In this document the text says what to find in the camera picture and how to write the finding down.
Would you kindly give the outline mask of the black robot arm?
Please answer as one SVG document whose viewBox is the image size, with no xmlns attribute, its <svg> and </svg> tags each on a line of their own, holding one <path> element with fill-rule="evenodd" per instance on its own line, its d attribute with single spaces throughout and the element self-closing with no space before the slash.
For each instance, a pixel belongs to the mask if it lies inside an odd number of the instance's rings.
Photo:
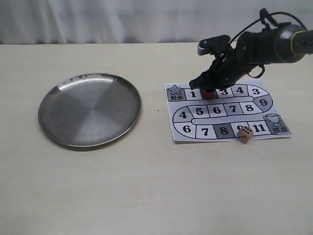
<svg viewBox="0 0 313 235">
<path fill-rule="evenodd" d="M 290 24 L 259 33 L 244 32 L 235 47 L 228 35 L 203 39 L 198 55 L 214 55 L 211 66 L 189 82 L 190 89 L 207 92 L 227 89 L 254 68 L 269 64 L 291 64 L 313 52 L 313 32 Z"/>
</svg>

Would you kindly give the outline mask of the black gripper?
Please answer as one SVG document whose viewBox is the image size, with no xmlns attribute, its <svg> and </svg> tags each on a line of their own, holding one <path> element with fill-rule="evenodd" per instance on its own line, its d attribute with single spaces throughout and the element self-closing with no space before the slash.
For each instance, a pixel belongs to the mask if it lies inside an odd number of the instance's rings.
<svg viewBox="0 0 313 235">
<path fill-rule="evenodd" d="M 214 60 L 210 68 L 189 82 L 190 89 L 213 92 L 233 86 L 239 79 L 250 73 L 257 65 L 242 64 L 235 54 L 229 54 L 225 60 Z"/>
</svg>

